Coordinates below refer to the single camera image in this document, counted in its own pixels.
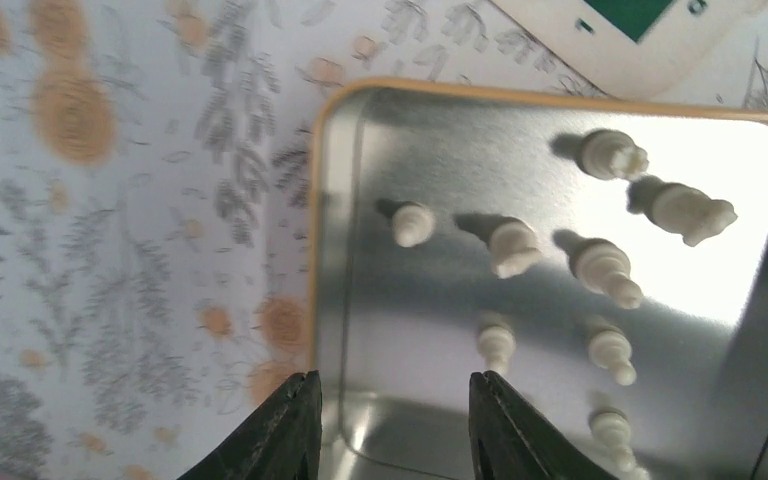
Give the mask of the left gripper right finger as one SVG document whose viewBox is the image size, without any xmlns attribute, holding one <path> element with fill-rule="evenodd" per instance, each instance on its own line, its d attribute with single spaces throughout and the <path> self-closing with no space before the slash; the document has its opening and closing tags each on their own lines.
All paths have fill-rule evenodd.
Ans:
<svg viewBox="0 0 768 480">
<path fill-rule="evenodd" d="M 476 479 L 614 477 L 492 370 L 470 375 L 468 430 Z"/>
</svg>

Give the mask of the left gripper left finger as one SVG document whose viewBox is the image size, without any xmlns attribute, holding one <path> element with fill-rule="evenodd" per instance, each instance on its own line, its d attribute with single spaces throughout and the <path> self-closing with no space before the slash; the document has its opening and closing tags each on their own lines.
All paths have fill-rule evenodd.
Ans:
<svg viewBox="0 0 768 480">
<path fill-rule="evenodd" d="M 319 372 L 291 374 L 180 480 L 316 480 L 322 445 Z"/>
</svg>

